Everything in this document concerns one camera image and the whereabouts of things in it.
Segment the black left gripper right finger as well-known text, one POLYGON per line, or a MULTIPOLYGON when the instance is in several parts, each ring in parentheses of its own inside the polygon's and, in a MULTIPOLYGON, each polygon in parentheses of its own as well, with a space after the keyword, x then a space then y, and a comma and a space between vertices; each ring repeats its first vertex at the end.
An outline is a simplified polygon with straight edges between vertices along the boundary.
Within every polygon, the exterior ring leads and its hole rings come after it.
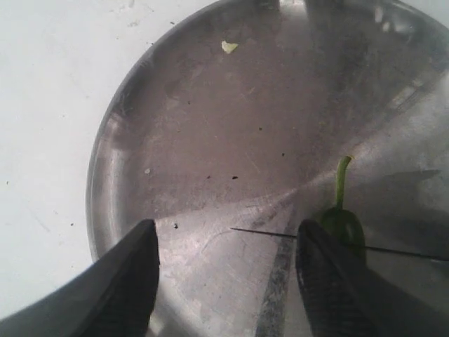
POLYGON ((314 336, 447 336, 448 316, 389 283, 317 222, 297 230, 295 269, 314 336))

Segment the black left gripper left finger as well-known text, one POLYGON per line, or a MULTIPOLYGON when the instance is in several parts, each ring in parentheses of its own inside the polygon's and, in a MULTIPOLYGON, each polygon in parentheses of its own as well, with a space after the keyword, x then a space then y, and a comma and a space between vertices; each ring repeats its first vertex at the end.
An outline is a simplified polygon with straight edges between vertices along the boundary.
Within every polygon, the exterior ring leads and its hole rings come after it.
POLYGON ((85 272, 1 320, 2 336, 145 336, 159 287, 154 220, 139 222, 85 272))

